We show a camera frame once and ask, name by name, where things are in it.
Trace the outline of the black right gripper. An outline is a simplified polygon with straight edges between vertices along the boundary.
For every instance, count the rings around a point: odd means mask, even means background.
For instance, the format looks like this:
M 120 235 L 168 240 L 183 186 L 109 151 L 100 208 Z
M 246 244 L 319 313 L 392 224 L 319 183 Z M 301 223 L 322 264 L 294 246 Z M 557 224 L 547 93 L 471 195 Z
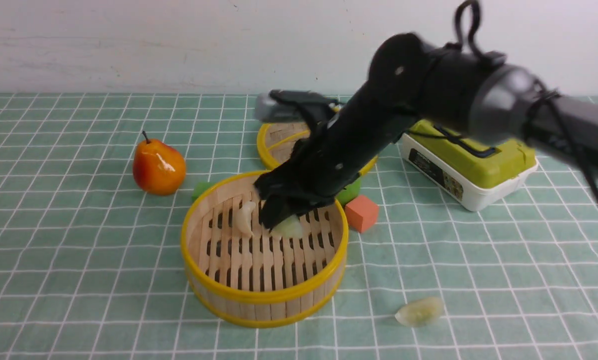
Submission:
M 413 112 L 352 98 L 325 121 L 305 123 L 307 139 L 278 170 L 256 180 L 264 201 L 261 224 L 272 230 L 285 219 L 333 202 L 360 170 L 417 121 Z

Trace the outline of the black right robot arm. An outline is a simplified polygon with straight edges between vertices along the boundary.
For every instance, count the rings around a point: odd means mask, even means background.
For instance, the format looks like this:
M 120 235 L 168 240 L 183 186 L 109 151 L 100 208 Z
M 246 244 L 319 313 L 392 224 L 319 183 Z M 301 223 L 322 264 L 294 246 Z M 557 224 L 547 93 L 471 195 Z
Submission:
M 376 51 L 365 83 L 335 112 L 312 91 L 272 89 L 257 100 L 263 123 L 304 121 L 310 135 L 289 160 L 255 182 L 271 229 L 333 203 L 360 170 L 419 120 L 491 145 L 516 138 L 577 167 L 598 203 L 598 104 L 549 90 L 498 52 L 434 48 L 414 33 Z

